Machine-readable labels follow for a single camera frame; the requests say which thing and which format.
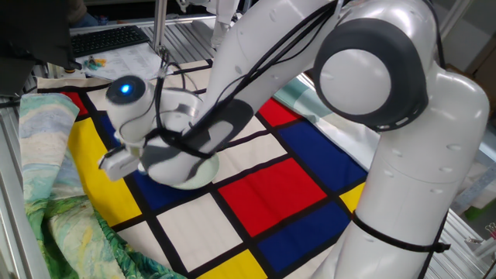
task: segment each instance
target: metal frame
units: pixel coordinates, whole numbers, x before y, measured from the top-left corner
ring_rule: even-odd
[[[10,247],[14,275],[18,278],[50,278],[38,242],[24,211],[20,174],[19,114],[16,108],[0,110],[0,210]]]
[[[158,46],[163,44],[165,30],[165,16],[167,14],[167,0],[155,1],[155,22],[153,24],[152,48],[158,52]]]

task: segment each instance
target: white plate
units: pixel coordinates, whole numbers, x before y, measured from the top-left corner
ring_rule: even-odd
[[[195,190],[210,183],[217,175],[217,172],[219,172],[219,156],[216,154],[203,162],[192,179],[171,187],[181,190]]]

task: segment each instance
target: paper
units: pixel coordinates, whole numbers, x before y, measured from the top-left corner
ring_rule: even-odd
[[[92,56],[95,59],[106,59],[105,67],[99,67],[93,71],[83,66],[83,71],[92,77],[109,80],[116,80],[128,74],[134,74],[144,79],[155,78],[161,61],[148,43],[92,54]],[[89,57],[89,55],[79,57],[76,61],[84,65]]]

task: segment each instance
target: keyboard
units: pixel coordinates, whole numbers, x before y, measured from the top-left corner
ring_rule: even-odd
[[[71,37],[72,52],[76,58],[148,41],[148,36],[137,26],[124,26]]]

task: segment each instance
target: crumpled fabric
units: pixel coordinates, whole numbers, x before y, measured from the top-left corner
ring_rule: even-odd
[[[67,148],[78,111],[60,94],[24,95],[19,110],[25,210],[50,276],[184,279],[134,251],[91,205]]]

